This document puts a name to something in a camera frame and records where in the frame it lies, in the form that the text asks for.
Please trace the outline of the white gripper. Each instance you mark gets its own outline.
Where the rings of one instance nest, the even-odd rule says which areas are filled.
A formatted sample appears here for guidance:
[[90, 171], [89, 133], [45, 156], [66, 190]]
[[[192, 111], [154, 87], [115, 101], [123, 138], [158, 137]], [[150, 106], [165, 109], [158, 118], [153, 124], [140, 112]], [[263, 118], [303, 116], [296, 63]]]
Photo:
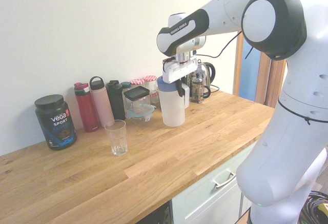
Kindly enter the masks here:
[[180, 97], [183, 97], [185, 91], [182, 87], [181, 78], [186, 76], [186, 81], [189, 82], [192, 77], [192, 72], [197, 69], [197, 59], [190, 59], [186, 63], [179, 63], [178, 61], [171, 61], [164, 63], [164, 70], [162, 71], [162, 79], [165, 83], [171, 84], [176, 81], [176, 89]]

